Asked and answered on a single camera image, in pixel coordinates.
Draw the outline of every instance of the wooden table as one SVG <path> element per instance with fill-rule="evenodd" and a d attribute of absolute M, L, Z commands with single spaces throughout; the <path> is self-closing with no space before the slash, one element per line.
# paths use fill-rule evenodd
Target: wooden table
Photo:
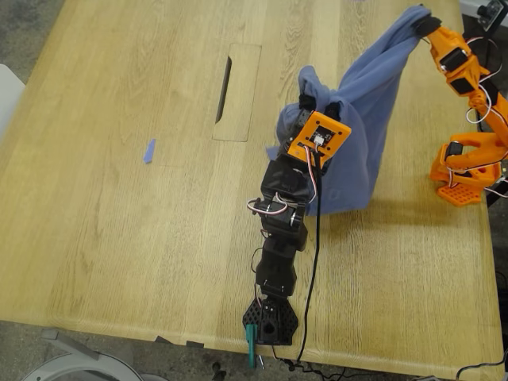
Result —
<path fill-rule="evenodd" d="M 262 237 L 245 201 L 298 70 L 336 86 L 413 3 L 68 0 L 0 145 L 0 319 L 246 352 Z M 458 2 L 427 6 L 462 29 Z M 421 43 L 371 204 L 321 223 L 304 360 L 452 378 L 501 357 L 486 207 L 451 206 L 427 177 L 439 146 L 474 129 L 465 110 Z M 291 298 L 301 321 L 307 225 Z M 301 336 L 302 324 L 278 354 L 295 358 Z"/>

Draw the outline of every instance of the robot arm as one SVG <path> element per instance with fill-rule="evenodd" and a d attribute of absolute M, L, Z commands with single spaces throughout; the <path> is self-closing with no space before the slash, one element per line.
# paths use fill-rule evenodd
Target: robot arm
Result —
<path fill-rule="evenodd" d="M 326 164 L 351 133 L 331 116 L 301 109 L 290 136 L 268 165 L 261 183 L 264 199 L 248 202 L 267 233 L 256 267 L 256 284 L 266 298 L 256 297 L 243 318 L 245 326 L 257 326 L 257 344 L 291 345 L 298 327 L 287 298 L 296 282 L 294 257 L 306 246 L 306 206 L 317 196 L 315 179 L 325 173 Z"/>
<path fill-rule="evenodd" d="M 427 37 L 437 69 L 460 97 L 468 97 L 493 133 L 453 135 L 434 160 L 430 178 L 448 182 L 437 193 L 454 205 L 479 202 L 484 187 L 501 175 L 500 161 L 508 154 L 508 101 L 491 82 L 491 74 L 480 66 L 468 42 L 457 32 L 441 26 L 441 20 L 428 16 L 418 21 L 417 35 Z M 475 147 L 463 153 L 464 146 Z"/>

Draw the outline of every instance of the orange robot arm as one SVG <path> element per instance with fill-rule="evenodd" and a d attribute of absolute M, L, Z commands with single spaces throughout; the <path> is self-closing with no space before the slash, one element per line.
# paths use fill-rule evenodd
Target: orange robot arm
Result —
<path fill-rule="evenodd" d="M 448 182 L 437 190 L 447 201 L 458 206 L 479 202 L 483 188 L 501 175 L 499 162 L 508 155 L 508 101 L 459 33 L 441 26 L 441 21 L 432 16 L 421 19 L 414 27 L 420 37 L 429 39 L 430 54 L 447 84 L 460 97 L 468 97 L 469 106 L 494 131 L 452 136 L 450 143 L 439 150 L 430 172 L 431 179 Z M 474 149 L 463 153 L 464 146 Z"/>

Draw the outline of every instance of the blue towel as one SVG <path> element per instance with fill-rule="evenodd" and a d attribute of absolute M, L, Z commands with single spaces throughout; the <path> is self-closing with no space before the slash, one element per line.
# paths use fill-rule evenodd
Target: blue towel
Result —
<path fill-rule="evenodd" d="M 339 148 L 322 180 L 321 213 L 358 210 L 367 206 L 379 172 L 387 124 L 397 96 L 398 82 L 409 54 L 418 44 L 411 25 L 430 14 L 423 6 L 411 6 L 346 71 L 337 90 L 321 84 L 313 67 L 298 76 L 302 94 L 316 98 L 316 111 L 339 102 L 341 123 L 352 133 Z M 298 103 L 284 107 L 277 122 L 282 142 L 299 113 Z M 269 148 L 274 159 L 277 148 Z M 315 215 L 314 200 L 307 213 Z"/>

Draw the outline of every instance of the small blue object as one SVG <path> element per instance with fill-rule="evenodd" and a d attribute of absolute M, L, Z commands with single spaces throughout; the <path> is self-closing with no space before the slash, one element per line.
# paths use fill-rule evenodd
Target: small blue object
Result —
<path fill-rule="evenodd" d="M 156 140 L 151 139 L 150 143 L 148 143 L 148 147 L 146 148 L 146 152 L 144 153 L 144 156 L 143 156 L 143 161 L 145 164 L 152 162 L 153 150 L 155 147 L 156 147 Z"/>
<path fill-rule="evenodd" d="M 245 327 L 245 338 L 248 343 L 248 366 L 256 367 L 256 338 L 257 324 L 247 324 Z"/>

